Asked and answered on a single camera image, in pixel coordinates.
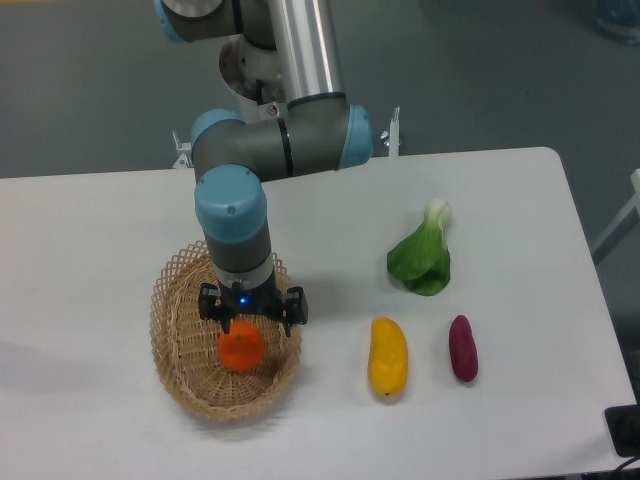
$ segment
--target yellow fruit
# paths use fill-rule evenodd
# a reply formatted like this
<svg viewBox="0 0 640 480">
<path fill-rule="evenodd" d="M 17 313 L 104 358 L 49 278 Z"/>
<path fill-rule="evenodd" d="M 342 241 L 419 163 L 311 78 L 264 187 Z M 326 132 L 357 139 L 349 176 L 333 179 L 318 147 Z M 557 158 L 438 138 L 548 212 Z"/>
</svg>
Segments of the yellow fruit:
<svg viewBox="0 0 640 480">
<path fill-rule="evenodd" d="M 382 396 L 397 395 L 407 382 L 407 341 L 400 327 L 390 318 L 371 322 L 369 383 Z"/>
</svg>

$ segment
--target orange fruit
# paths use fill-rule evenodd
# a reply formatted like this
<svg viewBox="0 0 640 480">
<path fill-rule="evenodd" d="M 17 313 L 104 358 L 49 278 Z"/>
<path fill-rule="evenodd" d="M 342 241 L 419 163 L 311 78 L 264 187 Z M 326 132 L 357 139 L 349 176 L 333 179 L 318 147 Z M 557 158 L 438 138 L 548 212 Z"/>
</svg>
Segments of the orange fruit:
<svg viewBox="0 0 640 480">
<path fill-rule="evenodd" d="M 264 337 L 253 323 L 231 322 L 229 333 L 218 337 L 218 358 L 229 370 L 251 370 L 260 365 L 264 353 Z"/>
</svg>

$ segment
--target bok choy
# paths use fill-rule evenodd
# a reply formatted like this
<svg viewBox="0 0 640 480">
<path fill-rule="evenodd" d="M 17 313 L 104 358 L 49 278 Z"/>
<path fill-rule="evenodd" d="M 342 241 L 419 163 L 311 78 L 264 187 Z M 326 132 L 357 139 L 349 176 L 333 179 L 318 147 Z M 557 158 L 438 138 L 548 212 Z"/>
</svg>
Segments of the bok choy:
<svg viewBox="0 0 640 480">
<path fill-rule="evenodd" d="M 444 238 L 450 219 L 446 200 L 431 201 L 418 229 L 387 254 L 389 274 L 418 295 L 440 293 L 451 280 L 451 256 Z"/>
</svg>

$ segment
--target silver arm tube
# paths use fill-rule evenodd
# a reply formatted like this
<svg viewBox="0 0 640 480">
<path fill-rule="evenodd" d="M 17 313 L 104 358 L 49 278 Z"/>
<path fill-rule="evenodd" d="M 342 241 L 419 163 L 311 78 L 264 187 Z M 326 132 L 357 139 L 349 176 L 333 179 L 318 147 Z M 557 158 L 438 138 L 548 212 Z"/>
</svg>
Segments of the silver arm tube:
<svg viewBox="0 0 640 480">
<path fill-rule="evenodd" d="M 289 102 L 344 92 L 329 0 L 269 0 Z"/>
</svg>

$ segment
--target cable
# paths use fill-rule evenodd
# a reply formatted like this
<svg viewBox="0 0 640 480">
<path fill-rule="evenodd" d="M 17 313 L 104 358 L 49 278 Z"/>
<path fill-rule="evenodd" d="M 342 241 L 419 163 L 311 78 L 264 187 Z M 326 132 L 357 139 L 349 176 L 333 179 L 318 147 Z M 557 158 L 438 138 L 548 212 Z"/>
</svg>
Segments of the cable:
<svg viewBox="0 0 640 480">
<path fill-rule="evenodd" d="M 260 79 L 256 80 L 256 102 L 258 103 L 258 105 L 264 105 L 265 101 L 262 98 L 262 87 L 264 87 L 264 82 Z"/>
<path fill-rule="evenodd" d="M 611 475 L 609 475 L 609 480 L 616 480 L 617 478 L 620 478 L 620 474 L 622 473 L 622 469 L 625 468 L 625 467 L 628 467 L 632 463 L 637 462 L 638 460 L 640 460 L 640 455 L 636 455 L 635 457 L 632 457 L 629 460 L 627 460 L 626 462 L 623 462 L 620 465 L 618 465 L 618 468 L 616 468 L 613 472 L 611 472 Z"/>
</svg>

